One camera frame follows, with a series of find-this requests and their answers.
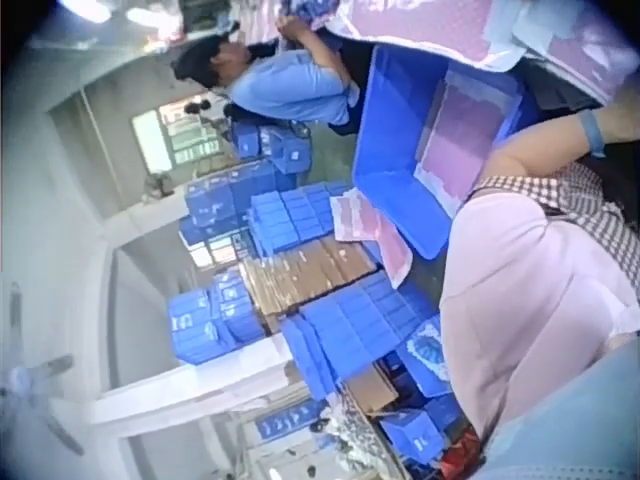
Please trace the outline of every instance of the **blue box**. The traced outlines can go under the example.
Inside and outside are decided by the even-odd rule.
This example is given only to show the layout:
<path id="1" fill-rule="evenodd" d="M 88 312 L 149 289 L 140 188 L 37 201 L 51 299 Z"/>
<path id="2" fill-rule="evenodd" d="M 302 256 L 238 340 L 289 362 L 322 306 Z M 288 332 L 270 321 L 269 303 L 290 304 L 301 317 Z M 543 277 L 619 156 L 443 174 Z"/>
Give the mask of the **blue box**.
<path id="1" fill-rule="evenodd" d="M 433 424 L 442 432 L 464 416 L 462 408 L 453 393 L 434 398 L 427 403 L 424 410 Z"/>
<path id="2" fill-rule="evenodd" d="M 429 415 L 421 410 L 403 410 L 380 420 L 393 447 L 422 464 L 437 460 L 446 448 L 445 439 Z"/>
<path id="3" fill-rule="evenodd" d="M 268 127 L 269 158 L 284 174 L 303 173 L 311 168 L 311 140 L 291 130 Z"/>
<path id="4" fill-rule="evenodd" d="M 299 315 L 280 320 L 282 335 L 289 345 L 293 361 L 309 387 L 311 397 L 326 398 L 337 390 L 336 377 L 324 355 L 315 330 Z"/>
<path id="5" fill-rule="evenodd" d="M 178 225 L 180 236 L 188 247 L 193 247 L 205 241 L 202 229 L 193 223 L 191 215 L 182 217 Z"/>
<path id="6" fill-rule="evenodd" d="M 283 175 L 268 160 L 242 165 L 228 172 L 235 210 L 244 214 L 251 207 L 251 197 L 296 186 L 295 175 Z"/>
<path id="7" fill-rule="evenodd" d="M 425 397 L 451 392 L 440 335 L 440 314 L 428 318 L 396 353 Z"/>
<path id="8" fill-rule="evenodd" d="M 435 309 L 411 282 L 394 290 L 384 272 L 371 274 L 300 307 L 341 380 L 401 345 Z"/>
<path id="9" fill-rule="evenodd" d="M 227 325 L 212 315 L 206 290 L 197 289 L 172 298 L 168 312 L 173 350 L 183 362 L 200 365 L 237 348 Z"/>
<path id="10" fill-rule="evenodd" d="M 496 142 L 538 118 L 534 99 L 508 74 L 481 72 L 418 50 L 375 47 L 353 182 L 428 260 L 446 246 L 451 219 L 414 178 L 415 155 L 437 87 L 450 66 L 513 96 Z"/>
<path id="11" fill-rule="evenodd" d="M 233 122 L 231 125 L 231 141 L 236 147 L 238 157 L 241 159 L 260 155 L 260 134 L 258 127 L 255 125 Z"/>
<path id="12" fill-rule="evenodd" d="M 236 215 L 226 176 L 214 176 L 187 185 L 185 202 L 193 223 L 207 227 L 219 219 Z"/>

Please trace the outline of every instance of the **woman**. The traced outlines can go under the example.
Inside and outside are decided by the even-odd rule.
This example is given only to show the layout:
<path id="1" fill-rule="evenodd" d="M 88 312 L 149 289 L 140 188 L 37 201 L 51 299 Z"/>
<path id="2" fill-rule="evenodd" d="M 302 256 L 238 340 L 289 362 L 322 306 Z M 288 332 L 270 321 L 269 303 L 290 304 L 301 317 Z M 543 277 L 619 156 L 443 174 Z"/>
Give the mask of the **woman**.
<path id="1" fill-rule="evenodd" d="M 631 87 L 612 105 L 530 127 L 493 152 L 454 219 L 442 340 L 452 387 L 480 435 L 640 330 L 640 241 L 577 162 L 638 139 Z"/>
<path id="2" fill-rule="evenodd" d="M 640 340 L 497 429 L 473 480 L 640 478 Z"/>
<path id="3" fill-rule="evenodd" d="M 235 106 L 261 117 L 320 121 L 340 135 L 356 133 L 373 46 L 341 40 L 334 52 L 296 17 L 280 18 L 278 30 L 303 49 L 274 55 L 273 45 L 245 47 L 214 35 L 183 53 L 176 78 L 224 87 Z"/>

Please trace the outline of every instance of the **pink paper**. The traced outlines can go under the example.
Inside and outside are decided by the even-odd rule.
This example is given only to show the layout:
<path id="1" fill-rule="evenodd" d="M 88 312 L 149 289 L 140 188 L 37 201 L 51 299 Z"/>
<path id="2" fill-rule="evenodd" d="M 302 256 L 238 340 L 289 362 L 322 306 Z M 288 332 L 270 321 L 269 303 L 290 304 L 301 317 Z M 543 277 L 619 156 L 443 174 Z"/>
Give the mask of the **pink paper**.
<path id="1" fill-rule="evenodd" d="M 492 0 L 353 0 L 350 22 L 362 37 L 396 37 L 436 44 L 468 61 L 483 62 L 483 34 Z"/>
<path id="2" fill-rule="evenodd" d="M 333 215 L 333 232 L 339 242 L 357 242 L 361 238 L 353 229 L 353 209 L 349 197 L 331 197 L 331 214 Z"/>
<path id="3" fill-rule="evenodd" d="M 602 102 L 611 100 L 625 77 L 638 66 L 632 47 L 592 8 L 580 14 L 572 38 L 553 37 L 545 56 Z"/>
<path id="4" fill-rule="evenodd" d="M 409 274 L 413 252 L 395 225 L 358 190 L 331 197 L 334 234 L 338 241 L 375 241 L 391 285 L 398 288 Z"/>
<path id="5" fill-rule="evenodd" d="M 389 276 L 391 286 L 395 289 L 409 275 L 413 263 L 413 252 L 402 235 L 398 233 L 396 226 L 387 217 L 380 214 L 380 220 L 378 245 L 382 255 L 382 264 Z"/>
<path id="6" fill-rule="evenodd" d="M 448 86 L 421 167 L 440 178 L 449 195 L 464 199 L 503 121 L 498 106 Z"/>

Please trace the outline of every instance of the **white beam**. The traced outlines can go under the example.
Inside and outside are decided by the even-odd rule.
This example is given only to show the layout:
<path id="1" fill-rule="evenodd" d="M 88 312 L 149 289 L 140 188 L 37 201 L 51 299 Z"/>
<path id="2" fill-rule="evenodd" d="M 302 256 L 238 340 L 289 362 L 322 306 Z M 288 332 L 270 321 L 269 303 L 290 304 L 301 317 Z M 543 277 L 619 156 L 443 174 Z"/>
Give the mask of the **white beam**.
<path id="1" fill-rule="evenodd" d="M 107 241 L 118 248 L 187 216 L 184 193 L 185 185 L 179 185 L 170 197 L 148 204 L 137 203 L 115 214 L 104 224 Z"/>
<path id="2" fill-rule="evenodd" d="M 268 395 L 290 384 L 284 368 L 273 368 L 253 378 L 239 382 L 225 392 L 212 392 L 202 399 L 193 398 L 172 407 L 147 411 L 144 414 L 123 417 L 95 425 L 96 433 L 109 437 L 131 437 L 148 432 L 193 422 L 204 416 L 233 410 L 256 396 Z"/>
<path id="3" fill-rule="evenodd" d="M 235 397 L 230 396 L 230 392 L 242 390 L 243 381 L 252 377 L 265 374 L 271 369 L 282 370 L 291 359 L 286 341 L 282 335 L 275 335 L 199 367 L 182 366 L 111 390 L 89 405 L 87 420 L 93 425 L 117 422 L 165 410 L 211 394 L 220 395 L 220 402 L 224 403 L 225 408 L 229 408 L 227 405 L 240 405 L 263 393 L 256 391 L 242 394 L 242 402 L 239 403 Z M 213 404 L 208 408 L 222 411 Z"/>

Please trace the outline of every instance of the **brown cardboard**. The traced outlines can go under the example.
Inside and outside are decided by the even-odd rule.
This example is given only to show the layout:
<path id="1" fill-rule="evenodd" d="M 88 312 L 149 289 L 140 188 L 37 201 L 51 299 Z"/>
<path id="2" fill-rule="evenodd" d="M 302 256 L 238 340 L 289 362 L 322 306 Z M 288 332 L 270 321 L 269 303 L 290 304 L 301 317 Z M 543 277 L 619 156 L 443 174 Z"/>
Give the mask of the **brown cardboard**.
<path id="1" fill-rule="evenodd" d="M 240 271 L 253 302 L 268 317 L 325 295 L 375 268 L 359 244 L 325 237 L 269 259 L 245 259 Z"/>
<path id="2" fill-rule="evenodd" d="M 347 380 L 346 386 L 362 411 L 368 415 L 380 412 L 398 398 L 398 392 L 377 365 L 371 365 Z"/>

